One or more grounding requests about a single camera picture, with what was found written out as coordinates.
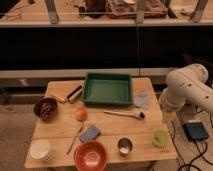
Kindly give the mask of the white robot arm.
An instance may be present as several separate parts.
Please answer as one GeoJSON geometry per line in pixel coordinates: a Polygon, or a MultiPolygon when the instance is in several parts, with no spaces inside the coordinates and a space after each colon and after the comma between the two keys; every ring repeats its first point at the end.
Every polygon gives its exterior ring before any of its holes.
{"type": "Polygon", "coordinates": [[[205,82],[208,70],[202,64],[191,64],[169,72],[167,87],[159,97],[159,104],[166,112],[177,112],[189,101],[207,113],[213,113],[213,89],[205,82]]]}

